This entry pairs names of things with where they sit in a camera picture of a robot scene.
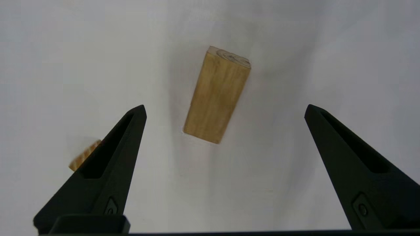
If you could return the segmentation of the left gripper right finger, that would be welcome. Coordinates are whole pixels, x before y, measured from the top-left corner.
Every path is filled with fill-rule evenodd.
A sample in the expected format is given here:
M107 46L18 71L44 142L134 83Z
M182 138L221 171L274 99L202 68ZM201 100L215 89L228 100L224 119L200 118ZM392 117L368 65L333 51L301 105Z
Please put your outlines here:
M353 230L419 230L418 183L325 109L304 118Z

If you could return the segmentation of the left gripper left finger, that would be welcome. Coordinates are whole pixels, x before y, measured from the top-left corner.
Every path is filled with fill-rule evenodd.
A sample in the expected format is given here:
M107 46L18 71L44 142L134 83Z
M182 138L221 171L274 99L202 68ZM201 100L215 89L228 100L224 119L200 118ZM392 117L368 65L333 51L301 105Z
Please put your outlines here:
M146 124L143 105L129 110L36 214L39 234L125 234L124 209Z

